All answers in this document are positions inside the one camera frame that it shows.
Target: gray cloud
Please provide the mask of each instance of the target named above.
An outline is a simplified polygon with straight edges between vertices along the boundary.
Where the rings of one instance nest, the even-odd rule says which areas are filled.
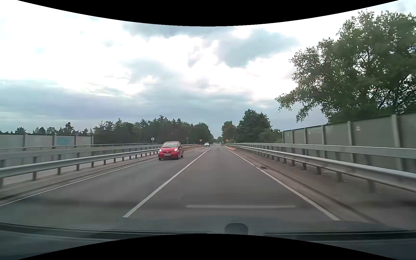
[[[98,22],[100,21],[100,17],[96,17],[96,16],[91,16],[91,15],[86,15],[88,17],[89,20],[93,21],[93,22]]]
[[[150,37],[171,38],[178,35],[188,35],[190,37],[215,38],[219,34],[231,32],[234,26],[167,26],[143,24],[135,22],[125,22],[124,30],[133,36],[140,36],[143,39]]]
[[[113,45],[115,45],[115,42],[109,39],[109,40],[103,41],[102,44],[105,45],[107,48],[110,48]]]
[[[231,68],[244,68],[249,61],[269,58],[298,44],[298,40],[294,37],[255,28],[246,39],[233,35],[220,39],[217,55],[221,62],[225,62]]]
[[[269,32],[263,28],[253,29],[246,39],[232,34],[236,29],[234,26],[166,26],[126,22],[123,28],[131,35],[146,40],[151,37],[170,38],[177,35],[202,38],[202,47],[194,48],[188,59],[189,67],[194,66],[203,57],[201,50],[210,46],[214,40],[219,40],[216,51],[219,61],[225,62],[231,68],[244,68],[249,61],[269,58],[299,43],[296,38],[278,32]]]
[[[146,84],[143,91],[132,97],[107,86],[83,93],[59,87],[50,80],[0,80],[0,129],[11,131],[21,124],[29,130],[42,125],[59,127],[68,121],[77,129],[84,129],[94,127],[101,120],[118,117],[135,122],[164,115],[194,124],[205,122],[217,137],[221,135],[224,121],[232,120],[237,124],[249,108],[268,114],[275,128],[291,129],[326,122],[321,114],[311,113],[306,121],[296,124],[294,111],[278,113],[277,103],[272,99],[251,102],[253,93],[247,91],[205,93],[203,89],[217,86],[210,85],[207,78],[192,84],[184,82],[178,73],[157,61],[131,61],[127,68],[130,82],[148,74],[159,80]]]

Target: road edge line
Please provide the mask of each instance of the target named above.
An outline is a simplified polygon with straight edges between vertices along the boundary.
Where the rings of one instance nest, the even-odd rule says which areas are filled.
[[[294,190],[293,188],[291,188],[290,186],[284,184],[283,182],[281,182],[280,180],[276,179],[274,176],[268,174],[267,172],[265,172],[263,169],[256,167],[254,164],[252,164],[251,162],[249,162],[248,160],[246,160],[245,158],[239,156],[238,154],[234,153],[233,151],[227,149],[229,152],[232,152],[233,154],[235,154],[236,156],[242,158],[245,162],[253,165],[256,169],[260,170],[262,173],[266,174],[267,176],[269,176],[271,179],[275,180],[276,182],[278,182],[280,185],[284,186],[285,188],[287,188],[289,191],[293,192],[294,194],[298,195],[300,198],[302,198],[304,201],[306,201],[307,203],[311,204],[312,206],[314,206],[316,209],[320,210],[321,212],[323,212],[325,215],[327,215],[329,218],[331,218],[332,220],[335,221],[339,221],[340,219],[337,218],[335,215],[331,214],[328,210],[324,209],[322,206],[318,205],[317,203],[315,203],[314,201],[312,201],[311,199],[309,199],[308,197],[304,196],[303,194],[297,192],[296,190]]]

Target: red car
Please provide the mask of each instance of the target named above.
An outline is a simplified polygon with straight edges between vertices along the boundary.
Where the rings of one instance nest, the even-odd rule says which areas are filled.
[[[158,152],[158,160],[162,159],[176,159],[179,160],[179,157],[184,157],[184,150],[180,142],[165,142]]]

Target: white lane marking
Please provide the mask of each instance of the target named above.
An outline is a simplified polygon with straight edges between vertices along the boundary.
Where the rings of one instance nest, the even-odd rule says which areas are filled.
[[[112,173],[112,172],[115,172],[115,171],[119,171],[119,170],[122,170],[122,169],[126,169],[126,168],[129,168],[129,167],[132,167],[132,166],[136,166],[136,165],[139,165],[139,164],[142,164],[142,163],[148,163],[148,162],[151,162],[151,161],[156,160],[156,159],[158,159],[158,158],[151,159],[151,160],[148,160],[148,161],[145,161],[145,162],[136,163],[136,164],[133,164],[133,165],[129,165],[129,166],[126,166],[126,167],[123,167],[123,168],[120,168],[120,169],[116,169],[116,170],[113,170],[113,171],[109,171],[109,172],[106,172],[106,173],[103,173],[103,174],[95,175],[95,176],[92,176],[92,177],[89,177],[89,178],[86,178],[86,179],[83,179],[83,180],[89,180],[89,179],[92,179],[92,178],[95,178],[95,177],[98,177],[98,176],[101,176],[101,175],[104,175],[104,174],[109,174],[109,173]],[[10,203],[13,203],[13,202],[16,202],[16,201],[19,201],[19,200],[22,200],[22,199],[26,199],[26,198],[30,198],[30,197],[33,197],[33,196],[42,194],[44,192],[50,192],[50,191],[56,190],[56,189],[61,188],[61,187],[65,187],[65,186],[68,186],[68,185],[72,185],[74,183],[78,183],[78,182],[83,181],[83,180],[77,180],[75,182],[68,183],[68,184],[65,184],[65,185],[62,185],[62,186],[58,186],[58,187],[49,189],[47,191],[38,192],[38,193],[32,194],[32,195],[27,196],[27,197],[23,197],[23,198],[19,198],[19,199],[13,200],[13,201],[9,201],[7,203],[1,204],[0,207],[5,206],[5,205],[10,204]]]
[[[249,164],[251,164],[251,165],[253,165],[254,167],[256,167],[254,164],[252,164],[251,162],[249,162],[249,161],[247,161],[247,160],[245,160],[243,157],[241,157],[241,156],[239,156],[238,154],[236,154],[236,153],[234,153],[233,151],[231,151],[230,149],[227,149],[229,152],[232,152],[233,154],[235,154],[236,156],[238,156],[238,157],[240,157],[240,158],[242,158],[245,162],[247,162],[247,163],[249,163]]]
[[[187,205],[192,209],[291,209],[294,205]]]
[[[165,181],[164,184],[159,186],[156,190],[154,190],[150,195],[148,195],[146,198],[144,198],[139,204],[137,204],[134,208],[132,208],[128,213],[126,213],[123,217],[129,217],[131,214],[133,214],[137,209],[139,209],[144,203],[147,202],[150,198],[152,198],[159,190],[161,190],[163,187],[165,187],[170,181],[172,181],[174,178],[176,178],[177,175],[179,175],[183,170],[185,170],[187,167],[189,167],[192,163],[194,163],[198,158],[200,158],[202,155],[204,155],[207,151],[210,151],[210,149],[206,150],[203,154],[199,155],[197,158],[195,158],[193,161],[191,161],[188,165],[186,165],[182,170],[177,172],[177,174],[174,174],[173,177],[171,177],[169,180]]]
[[[281,182],[280,180],[276,179],[274,176],[268,174],[267,172],[265,172],[263,169],[259,169],[262,173],[266,174],[267,176],[271,177],[273,180],[275,180],[276,182],[278,182],[280,185],[284,186],[285,188],[287,188],[288,190],[290,190],[291,192],[293,192],[294,194],[298,195],[300,198],[302,198],[303,200],[305,200],[306,202],[308,202],[309,204],[311,204],[312,206],[314,206],[316,209],[320,210],[321,212],[323,212],[325,215],[329,216],[331,219],[338,221],[340,220],[339,218],[337,218],[335,215],[331,214],[330,212],[328,212],[328,210],[322,208],[321,206],[319,206],[317,203],[313,202],[312,200],[310,200],[308,197],[304,196],[303,194],[297,192],[296,190],[292,189],[290,186],[287,186],[286,184],[284,184],[283,182]]]

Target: treeline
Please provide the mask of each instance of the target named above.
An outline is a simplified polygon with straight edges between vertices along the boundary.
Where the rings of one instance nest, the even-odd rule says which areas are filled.
[[[25,134],[26,129],[18,127],[15,132],[5,132],[0,130],[0,134]],[[213,135],[205,123],[192,124],[177,120],[168,120],[160,115],[152,121],[142,119],[140,122],[129,123],[121,120],[101,121],[94,128],[85,128],[83,131],[75,130],[70,122],[65,127],[56,129],[55,127],[36,127],[32,134],[46,134],[59,136],[94,136],[94,143],[164,143],[166,141],[180,141],[181,143],[213,142]]]
[[[225,143],[281,143],[280,129],[272,129],[266,114],[248,109],[238,125],[225,121],[218,141]]]

